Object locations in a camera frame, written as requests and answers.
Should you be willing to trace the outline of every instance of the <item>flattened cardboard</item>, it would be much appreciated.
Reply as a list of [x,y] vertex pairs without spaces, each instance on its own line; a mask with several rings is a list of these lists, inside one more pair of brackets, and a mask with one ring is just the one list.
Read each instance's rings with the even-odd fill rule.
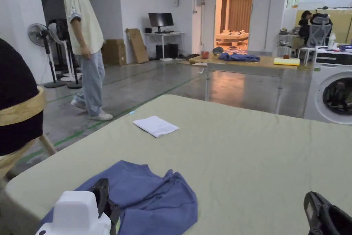
[[106,40],[101,49],[103,62],[111,65],[126,65],[126,46],[123,40]]
[[144,45],[142,34],[139,29],[126,29],[127,37],[132,44],[134,56],[137,59],[137,63],[148,62],[148,52]]

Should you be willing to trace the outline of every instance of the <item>washing machine door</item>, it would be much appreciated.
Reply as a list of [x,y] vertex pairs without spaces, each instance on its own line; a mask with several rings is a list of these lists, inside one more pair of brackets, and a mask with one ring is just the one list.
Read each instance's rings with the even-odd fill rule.
[[316,106],[327,120],[352,125],[352,71],[327,78],[316,93]]

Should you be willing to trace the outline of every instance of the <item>curtain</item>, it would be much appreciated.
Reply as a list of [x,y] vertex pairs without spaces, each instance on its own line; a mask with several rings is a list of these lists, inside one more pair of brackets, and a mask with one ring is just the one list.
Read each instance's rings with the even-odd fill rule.
[[252,0],[230,0],[229,30],[249,32]]
[[222,0],[220,33],[223,33],[223,31],[225,29],[227,5],[228,5],[228,0]]

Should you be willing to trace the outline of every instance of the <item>black fan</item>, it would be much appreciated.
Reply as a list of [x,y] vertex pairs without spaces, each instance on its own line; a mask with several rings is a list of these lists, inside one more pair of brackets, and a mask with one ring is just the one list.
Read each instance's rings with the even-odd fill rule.
[[46,54],[49,59],[49,65],[50,65],[50,69],[52,71],[53,82],[44,84],[44,87],[56,88],[56,87],[65,86],[66,85],[65,82],[62,82],[61,80],[58,80],[56,78],[54,61],[53,61],[53,57],[51,56],[51,53],[50,53],[49,42],[51,42],[51,40],[49,39],[48,28],[42,24],[32,24],[28,28],[28,36],[29,36],[29,39],[34,44],[36,44],[40,47],[45,47],[45,51],[46,51]]

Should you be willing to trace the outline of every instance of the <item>washing machine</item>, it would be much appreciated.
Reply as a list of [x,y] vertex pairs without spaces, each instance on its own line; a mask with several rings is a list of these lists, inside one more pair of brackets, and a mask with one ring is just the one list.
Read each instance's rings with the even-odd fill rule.
[[317,48],[304,118],[352,125],[352,53]]

